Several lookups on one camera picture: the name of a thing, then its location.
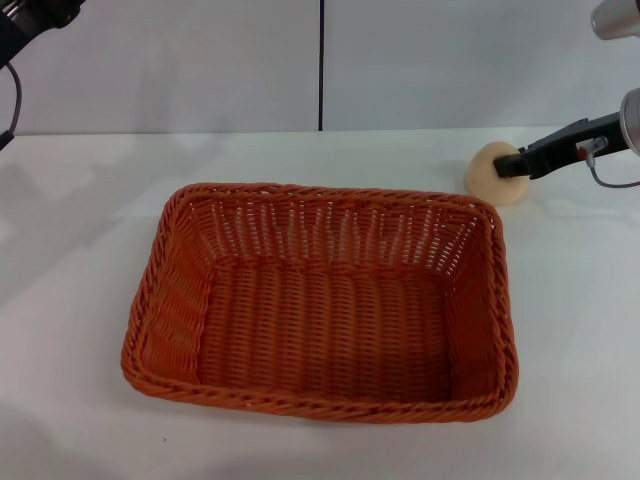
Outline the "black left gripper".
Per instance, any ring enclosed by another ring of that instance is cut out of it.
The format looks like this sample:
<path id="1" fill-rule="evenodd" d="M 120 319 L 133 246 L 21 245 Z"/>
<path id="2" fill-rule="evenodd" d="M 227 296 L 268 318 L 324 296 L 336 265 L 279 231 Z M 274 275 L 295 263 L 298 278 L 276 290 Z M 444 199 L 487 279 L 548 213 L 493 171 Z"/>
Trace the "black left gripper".
<path id="1" fill-rule="evenodd" d="M 0 0 L 0 67 L 37 36 L 69 25 L 86 0 Z"/>

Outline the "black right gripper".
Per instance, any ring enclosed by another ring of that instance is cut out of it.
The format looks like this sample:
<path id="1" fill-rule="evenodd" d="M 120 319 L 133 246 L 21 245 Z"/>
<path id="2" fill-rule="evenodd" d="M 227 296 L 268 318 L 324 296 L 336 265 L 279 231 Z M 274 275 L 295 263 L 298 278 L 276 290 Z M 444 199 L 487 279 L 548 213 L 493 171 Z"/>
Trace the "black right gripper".
<path id="1" fill-rule="evenodd" d="M 594 158 L 626 149 L 618 113 L 596 119 L 578 120 L 530 144 L 522 153 L 496 157 L 493 166 L 499 177 L 539 179 L 560 168 L 585 162 L 583 148 Z"/>

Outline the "round beige bread bun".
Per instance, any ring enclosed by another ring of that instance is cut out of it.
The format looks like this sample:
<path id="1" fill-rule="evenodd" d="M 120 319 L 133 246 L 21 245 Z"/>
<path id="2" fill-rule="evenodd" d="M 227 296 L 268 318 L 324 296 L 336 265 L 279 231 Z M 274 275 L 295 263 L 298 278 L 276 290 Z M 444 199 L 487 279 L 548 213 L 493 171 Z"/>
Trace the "round beige bread bun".
<path id="1" fill-rule="evenodd" d="M 508 206 L 520 201 L 528 192 L 528 177 L 501 178 L 494 161 L 514 155 L 518 150 L 506 142 L 492 142 L 482 147 L 467 167 L 464 183 L 467 192 L 493 206 Z"/>

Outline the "orange woven rectangular basket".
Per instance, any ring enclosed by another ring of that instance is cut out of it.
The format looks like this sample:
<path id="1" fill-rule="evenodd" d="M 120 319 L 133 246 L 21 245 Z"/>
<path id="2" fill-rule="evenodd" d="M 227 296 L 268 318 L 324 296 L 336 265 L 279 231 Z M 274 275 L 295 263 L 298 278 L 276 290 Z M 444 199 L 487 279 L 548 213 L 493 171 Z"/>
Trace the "orange woven rectangular basket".
<path id="1" fill-rule="evenodd" d="M 156 398 L 473 422 L 518 384 L 501 219 L 465 195 L 192 184 L 164 206 L 121 368 Z"/>

